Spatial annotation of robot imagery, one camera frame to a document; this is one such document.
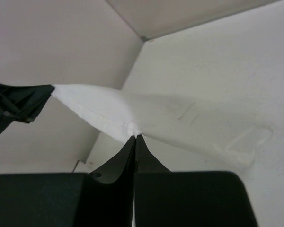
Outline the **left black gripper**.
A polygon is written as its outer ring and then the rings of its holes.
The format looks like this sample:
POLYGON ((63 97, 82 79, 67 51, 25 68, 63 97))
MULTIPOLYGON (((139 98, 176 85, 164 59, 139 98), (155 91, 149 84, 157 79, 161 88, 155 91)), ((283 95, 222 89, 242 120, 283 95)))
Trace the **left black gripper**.
POLYGON ((53 91, 53 85, 10 86, 0 83, 0 134, 13 121, 33 122, 53 91))

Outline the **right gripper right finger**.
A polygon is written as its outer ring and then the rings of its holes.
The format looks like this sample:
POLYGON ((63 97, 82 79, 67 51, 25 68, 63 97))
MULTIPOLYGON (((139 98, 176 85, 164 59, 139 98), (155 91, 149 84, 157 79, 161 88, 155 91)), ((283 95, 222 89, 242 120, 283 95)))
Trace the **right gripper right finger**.
POLYGON ((138 227, 256 227, 241 179, 228 171, 171 172, 136 138, 138 227))

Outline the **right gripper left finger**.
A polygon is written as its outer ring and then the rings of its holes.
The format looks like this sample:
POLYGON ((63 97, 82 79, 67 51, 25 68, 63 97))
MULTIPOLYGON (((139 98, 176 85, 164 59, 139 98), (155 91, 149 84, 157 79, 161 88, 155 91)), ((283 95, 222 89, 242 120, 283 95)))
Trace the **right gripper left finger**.
POLYGON ((0 175, 0 227, 129 227, 135 137, 91 173, 0 175))

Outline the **white tank top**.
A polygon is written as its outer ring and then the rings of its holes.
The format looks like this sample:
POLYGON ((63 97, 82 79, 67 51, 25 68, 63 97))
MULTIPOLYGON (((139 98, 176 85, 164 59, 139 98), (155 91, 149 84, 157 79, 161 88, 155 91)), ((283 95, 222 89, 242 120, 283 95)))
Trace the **white tank top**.
POLYGON ((273 133, 252 117, 183 96, 68 84, 55 85, 52 97, 117 141, 143 135, 236 168, 249 167, 273 133))

